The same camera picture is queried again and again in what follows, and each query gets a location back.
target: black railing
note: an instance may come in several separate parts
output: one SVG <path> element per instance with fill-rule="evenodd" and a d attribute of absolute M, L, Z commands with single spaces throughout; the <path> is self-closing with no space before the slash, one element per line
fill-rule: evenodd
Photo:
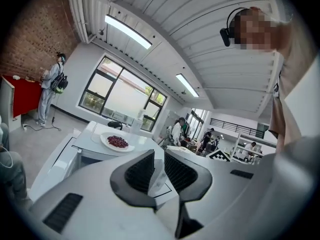
<path fill-rule="evenodd" d="M 253 135 L 253 136 L 256 136 L 261 139 L 263 139 L 265 136 L 264 131 L 252 129 L 252 128 L 245 127 L 245 126 L 238 125 L 238 124 L 231 123 L 231 122 L 221 121 L 221 120 L 214 119 L 214 118 L 211 118 L 210 125 L 217 126 L 217 127 L 220 127 L 220 128 L 223 128 L 223 129 L 226 129 L 229 131 L 233 131 L 236 133 L 241 132 L 243 134 Z"/>

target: plate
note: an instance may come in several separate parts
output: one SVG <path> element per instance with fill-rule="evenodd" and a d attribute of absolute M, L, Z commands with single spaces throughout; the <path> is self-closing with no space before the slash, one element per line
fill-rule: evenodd
<path fill-rule="evenodd" d="M 135 149 L 135 146 L 126 146 L 126 147 L 116 147 L 114 145 L 109 144 L 108 141 L 108 137 L 110 136 L 117 136 L 117 137 L 121 137 L 123 138 L 127 143 L 129 143 L 123 135 L 118 134 L 118 133 L 114 133 L 114 132 L 104 132 L 100 134 L 100 140 L 101 142 L 109 149 L 113 150 L 113 151 L 117 151 L 117 152 L 121 152 L 121 153 L 126 153 L 126 152 L 131 152 Z"/>

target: ceiling light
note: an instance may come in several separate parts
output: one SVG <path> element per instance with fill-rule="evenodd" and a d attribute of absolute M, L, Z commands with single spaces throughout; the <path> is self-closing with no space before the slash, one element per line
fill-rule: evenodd
<path fill-rule="evenodd" d="M 199 97 L 198 93 L 195 91 L 195 89 L 193 89 L 193 87 L 190 85 L 190 83 L 187 81 L 183 74 L 177 74 L 176 78 L 178 78 L 180 82 L 189 90 L 193 97 Z"/>
<path fill-rule="evenodd" d="M 134 29 L 129 27 L 128 25 L 124 24 L 120 20 L 110 16 L 106 15 L 104 18 L 104 21 L 118 30 L 122 31 L 123 33 L 127 34 L 129 37 L 137 41 L 140 45 L 142 45 L 144 48 L 149 49 L 152 46 L 152 43 L 150 43 L 147 39 L 145 39 L 142 35 L 137 33 Z"/>

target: checkerboard pattern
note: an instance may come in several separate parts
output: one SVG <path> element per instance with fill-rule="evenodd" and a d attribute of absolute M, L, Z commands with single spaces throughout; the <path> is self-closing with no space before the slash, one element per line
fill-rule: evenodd
<path fill-rule="evenodd" d="M 209 158 L 218 161 L 230 162 L 229 157 L 223 153 L 221 150 L 216 150 L 214 153 L 209 155 Z"/>

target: red beans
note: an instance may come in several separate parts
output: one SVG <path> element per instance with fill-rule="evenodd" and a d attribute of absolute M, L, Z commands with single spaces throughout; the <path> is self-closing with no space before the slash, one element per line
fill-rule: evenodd
<path fill-rule="evenodd" d="M 121 137 L 118 136 L 109 136 L 108 138 L 109 144 L 117 147 L 117 148 L 125 148 L 128 145 L 128 143 Z"/>

